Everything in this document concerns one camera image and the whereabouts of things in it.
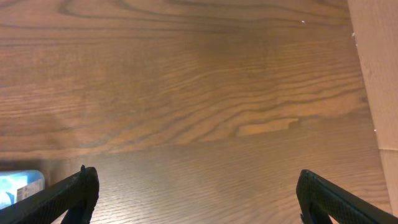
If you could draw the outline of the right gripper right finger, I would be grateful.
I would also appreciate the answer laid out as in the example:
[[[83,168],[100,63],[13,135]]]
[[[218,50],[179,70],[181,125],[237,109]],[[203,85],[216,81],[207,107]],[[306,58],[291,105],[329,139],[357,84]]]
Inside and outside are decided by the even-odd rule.
[[[338,223],[397,223],[397,217],[308,169],[300,173],[296,194],[304,224],[332,224],[333,220]]]

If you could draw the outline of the white green medicine box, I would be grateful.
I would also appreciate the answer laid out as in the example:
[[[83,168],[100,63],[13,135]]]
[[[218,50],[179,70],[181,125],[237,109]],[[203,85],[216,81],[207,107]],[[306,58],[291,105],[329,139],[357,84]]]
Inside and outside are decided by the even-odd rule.
[[[9,207],[45,188],[44,175],[38,170],[4,171],[0,176],[1,209]]]

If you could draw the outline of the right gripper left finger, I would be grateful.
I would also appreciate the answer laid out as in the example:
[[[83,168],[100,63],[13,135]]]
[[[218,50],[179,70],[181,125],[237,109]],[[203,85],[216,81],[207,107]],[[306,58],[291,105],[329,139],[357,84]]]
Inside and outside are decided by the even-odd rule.
[[[76,174],[1,210],[1,223],[89,223],[99,198],[94,167],[81,166]]]

